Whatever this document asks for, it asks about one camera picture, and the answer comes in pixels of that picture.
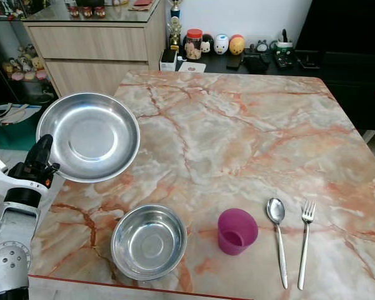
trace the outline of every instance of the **metal spoon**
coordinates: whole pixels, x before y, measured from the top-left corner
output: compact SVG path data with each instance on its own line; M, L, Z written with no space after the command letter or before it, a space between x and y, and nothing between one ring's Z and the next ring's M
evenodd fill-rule
M270 220L276 225L277 228L277 241L279 244L279 268L281 270L281 277L283 287L288 288L288 274L286 272L285 252L283 250L282 234L279 228L283 218L285 218L285 207L278 198L271 198L267 203L267 214Z

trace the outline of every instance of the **pink plastic cup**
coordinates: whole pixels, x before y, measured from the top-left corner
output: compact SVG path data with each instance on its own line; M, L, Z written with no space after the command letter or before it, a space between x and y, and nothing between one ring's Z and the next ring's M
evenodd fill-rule
M241 254L254 243L257 236L257 223L246 211L231 208L219 216L218 245L226 254Z

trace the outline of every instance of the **stainless steel bowl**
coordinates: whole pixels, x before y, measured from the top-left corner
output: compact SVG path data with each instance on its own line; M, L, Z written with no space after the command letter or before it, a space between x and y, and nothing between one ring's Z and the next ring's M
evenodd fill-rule
M140 143L139 125L117 99L92 92L66 96L40 118L36 140L53 136L50 163L59 163L62 177L96 183L121 174L134 160Z
M186 228L171 209L155 204L140 206L118 222L112 234L111 255L126 276L152 280L178 265L186 239Z

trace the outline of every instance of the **metal fork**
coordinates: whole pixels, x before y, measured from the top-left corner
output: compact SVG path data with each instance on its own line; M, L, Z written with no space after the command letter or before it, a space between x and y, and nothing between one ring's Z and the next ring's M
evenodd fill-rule
M299 284L300 290L303 290L304 286L304 273L306 272L306 261L307 261L307 245L308 245L308 234L310 230L310 223L314 221L315 213L315 202L306 201L301 214L301 219L306 224L306 237L304 239L304 245L302 247L301 253L301 264L299 273Z

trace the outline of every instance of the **stainless steel plate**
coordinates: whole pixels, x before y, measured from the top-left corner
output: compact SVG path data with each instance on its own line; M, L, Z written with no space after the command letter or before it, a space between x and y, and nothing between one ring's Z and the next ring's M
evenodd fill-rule
M50 163L59 174L80 183L95 183L121 174L139 149L139 126L118 100L91 92L55 101L40 118L36 140L53 136Z
M186 228L168 207L150 204L129 211L116 226L111 255L118 269L136 280L171 272L186 248Z

